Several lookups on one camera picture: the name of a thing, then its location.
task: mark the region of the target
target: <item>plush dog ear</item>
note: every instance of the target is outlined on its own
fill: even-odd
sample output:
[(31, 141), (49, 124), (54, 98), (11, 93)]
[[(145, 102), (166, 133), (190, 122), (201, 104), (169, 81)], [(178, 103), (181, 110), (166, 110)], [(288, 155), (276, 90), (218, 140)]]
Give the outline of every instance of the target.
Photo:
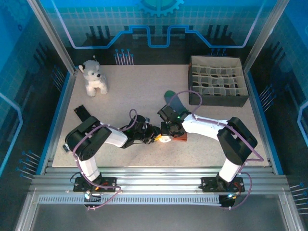
[(79, 67), (79, 70), (83, 73), (83, 69), (85, 69), (86, 66), (85, 65), (79, 65), (78, 67)]

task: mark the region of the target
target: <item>white plush dog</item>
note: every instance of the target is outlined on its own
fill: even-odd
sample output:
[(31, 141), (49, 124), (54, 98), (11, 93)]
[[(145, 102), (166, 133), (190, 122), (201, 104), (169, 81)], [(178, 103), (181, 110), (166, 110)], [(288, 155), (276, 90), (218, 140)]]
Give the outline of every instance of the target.
[(79, 65), (78, 67), (85, 78), (88, 96), (95, 96), (96, 88), (101, 89), (101, 94), (108, 93), (107, 79), (105, 75), (100, 72), (100, 64), (98, 61), (87, 60), (83, 65)]

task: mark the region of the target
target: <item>beige table surface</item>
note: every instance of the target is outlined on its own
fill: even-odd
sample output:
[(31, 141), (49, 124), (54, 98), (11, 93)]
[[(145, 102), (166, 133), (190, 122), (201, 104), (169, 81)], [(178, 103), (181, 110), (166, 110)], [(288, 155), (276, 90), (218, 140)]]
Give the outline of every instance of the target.
[[(91, 115), (118, 128), (129, 123), (128, 112), (135, 108), (138, 114), (150, 118), (151, 124), (159, 126), (161, 118), (157, 112), (165, 105), (164, 93), (188, 89), (187, 65), (111, 65), (103, 66), (103, 72), (109, 83), (109, 93), (101, 95), (97, 91), (93, 98), (86, 95), (83, 76), (79, 72), (53, 167), (76, 166), (72, 153), (66, 153), (62, 148), (66, 135), (81, 123), (73, 111), (76, 107), (83, 104)], [(180, 99), (187, 109), (194, 108), (188, 105), (188, 94), (180, 95)], [(214, 119), (240, 118), (257, 139), (257, 152), (266, 159), (249, 100), (242, 108), (201, 106), (196, 114)], [(210, 167), (222, 166), (226, 159), (218, 141), (192, 133), (188, 134), (187, 142), (136, 144), (126, 149), (104, 144), (95, 158), (99, 167)], [(250, 162), (249, 165), (265, 166), (268, 162)]]

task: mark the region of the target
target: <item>storage box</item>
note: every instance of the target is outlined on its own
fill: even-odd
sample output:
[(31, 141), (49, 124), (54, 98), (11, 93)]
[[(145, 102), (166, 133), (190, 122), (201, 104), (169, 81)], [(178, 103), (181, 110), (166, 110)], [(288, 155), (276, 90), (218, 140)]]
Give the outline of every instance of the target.
[[(248, 99), (242, 64), (239, 58), (191, 56), (188, 86), (201, 94), (202, 105), (243, 107)], [(200, 98), (189, 93), (189, 104)]]

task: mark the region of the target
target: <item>glass panel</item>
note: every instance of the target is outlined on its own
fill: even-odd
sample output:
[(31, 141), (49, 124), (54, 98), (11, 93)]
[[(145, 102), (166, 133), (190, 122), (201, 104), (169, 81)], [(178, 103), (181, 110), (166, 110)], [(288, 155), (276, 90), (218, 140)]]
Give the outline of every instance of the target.
[(120, 65), (187, 64), (192, 54), (237, 56), (244, 63), (276, 3), (275, 0), (41, 2), (75, 65), (92, 55), (102, 64)]
[(291, 186), (300, 182), (308, 185), (307, 12), (306, 1), (290, 0), (251, 68), (274, 145)]
[(27, 1), (0, 3), (0, 230), (14, 230), (67, 70)]

